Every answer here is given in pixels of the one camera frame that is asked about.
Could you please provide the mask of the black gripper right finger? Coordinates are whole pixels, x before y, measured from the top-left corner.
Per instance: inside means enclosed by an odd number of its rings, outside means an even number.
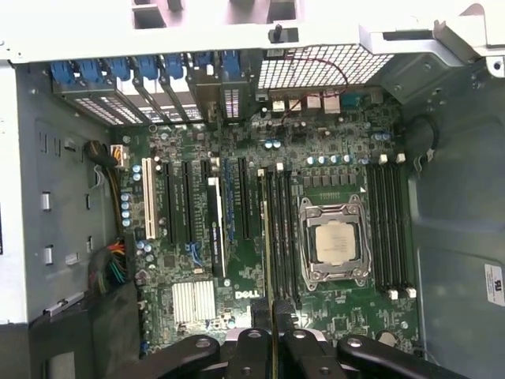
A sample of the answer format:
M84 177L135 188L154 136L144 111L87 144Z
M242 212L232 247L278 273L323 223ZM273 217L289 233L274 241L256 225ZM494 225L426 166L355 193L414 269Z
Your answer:
M366 336L348 335L331 347L314 332L298 328L284 300L275 302L285 378L463 378L416 355Z

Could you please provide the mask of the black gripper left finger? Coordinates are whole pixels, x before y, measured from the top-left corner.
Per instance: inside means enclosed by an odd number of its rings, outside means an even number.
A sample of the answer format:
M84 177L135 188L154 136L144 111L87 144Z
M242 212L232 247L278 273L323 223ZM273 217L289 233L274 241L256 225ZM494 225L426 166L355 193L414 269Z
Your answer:
M149 354L137 363L139 378L270 378L273 301L252 305L252 326L224 343L194 335Z

